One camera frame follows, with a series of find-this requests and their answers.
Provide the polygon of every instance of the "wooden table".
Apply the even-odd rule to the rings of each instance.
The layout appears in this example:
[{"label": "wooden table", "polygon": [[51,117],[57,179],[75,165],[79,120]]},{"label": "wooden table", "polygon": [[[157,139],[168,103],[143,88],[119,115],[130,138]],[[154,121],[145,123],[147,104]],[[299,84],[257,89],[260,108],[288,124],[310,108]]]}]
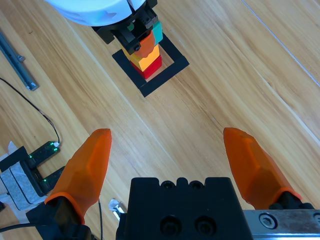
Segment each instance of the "wooden table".
[{"label": "wooden table", "polygon": [[[40,172],[64,166],[94,130],[110,128],[100,199],[104,238],[112,240],[118,222],[108,203],[128,203],[132,178],[232,178],[222,132],[235,127],[255,136],[304,201],[320,208],[319,2],[159,0],[154,10],[190,65],[144,98],[112,58],[118,42],[106,45],[42,0],[1,1],[1,31],[26,57],[40,88],[27,91],[2,54],[0,77],[45,112],[62,136],[61,152]],[[47,121],[0,82],[0,155],[10,141],[30,153],[55,139]],[[99,236],[97,204],[85,220]],[[0,213],[0,227],[16,223],[10,209]],[[0,239],[41,238],[28,228]]]}]

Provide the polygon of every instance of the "stacked blocks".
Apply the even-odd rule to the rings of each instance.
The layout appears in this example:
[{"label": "stacked blocks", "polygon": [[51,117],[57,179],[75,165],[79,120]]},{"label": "stacked blocks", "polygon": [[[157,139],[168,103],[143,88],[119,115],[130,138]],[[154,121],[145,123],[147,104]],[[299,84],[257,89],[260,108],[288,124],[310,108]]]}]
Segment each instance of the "stacked blocks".
[{"label": "stacked blocks", "polygon": [[125,56],[130,60],[135,70],[144,79],[149,78],[162,66],[159,42],[163,39],[161,22],[157,21],[150,34],[140,41],[140,49],[133,54],[129,54],[122,46]]}]

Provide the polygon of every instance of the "black tape square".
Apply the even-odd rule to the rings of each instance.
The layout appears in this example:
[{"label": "black tape square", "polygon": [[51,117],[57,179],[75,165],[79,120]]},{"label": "black tape square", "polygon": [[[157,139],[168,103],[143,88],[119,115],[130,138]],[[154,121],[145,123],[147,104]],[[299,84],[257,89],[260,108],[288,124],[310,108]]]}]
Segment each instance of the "black tape square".
[{"label": "black tape square", "polygon": [[113,59],[119,64],[122,70],[127,74],[131,81],[136,85],[144,97],[151,94],[154,90],[159,88],[162,84],[174,77],[185,67],[189,65],[188,60],[181,54],[181,52],[175,47],[170,39],[163,33],[163,39],[159,42],[163,50],[173,60],[173,64],[168,66],[165,70],[160,72],[157,76],[150,81],[146,81],[144,77],[138,73],[127,59],[125,53],[122,50],[117,51],[112,55]]}]

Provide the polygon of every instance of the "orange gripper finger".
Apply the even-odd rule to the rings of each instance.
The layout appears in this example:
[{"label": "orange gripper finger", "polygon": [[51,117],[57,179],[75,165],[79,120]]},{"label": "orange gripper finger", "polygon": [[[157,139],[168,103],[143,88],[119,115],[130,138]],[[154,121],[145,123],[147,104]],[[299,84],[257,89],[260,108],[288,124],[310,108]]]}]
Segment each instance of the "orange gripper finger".
[{"label": "orange gripper finger", "polygon": [[98,129],[67,162],[51,196],[44,203],[65,197],[74,207],[81,224],[85,214],[96,203],[104,183],[111,150],[110,129]]},{"label": "orange gripper finger", "polygon": [[237,128],[225,128],[223,138],[233,177],[247,203],[262,210],[284,192],[302,198],[254,137]]}]

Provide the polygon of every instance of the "teal block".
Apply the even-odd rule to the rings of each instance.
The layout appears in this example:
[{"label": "teal block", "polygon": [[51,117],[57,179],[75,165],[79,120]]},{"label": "teal block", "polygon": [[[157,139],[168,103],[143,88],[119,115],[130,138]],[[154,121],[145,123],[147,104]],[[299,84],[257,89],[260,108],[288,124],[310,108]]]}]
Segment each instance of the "teal block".
[{"label": "teal block", "polygon": [[153,29],[152,29],[152,33],[154,36],[154,45],[156,46],[163,38],[162,35],[162,24],[160,21],[157,21],[154,25],[153,25]]}]

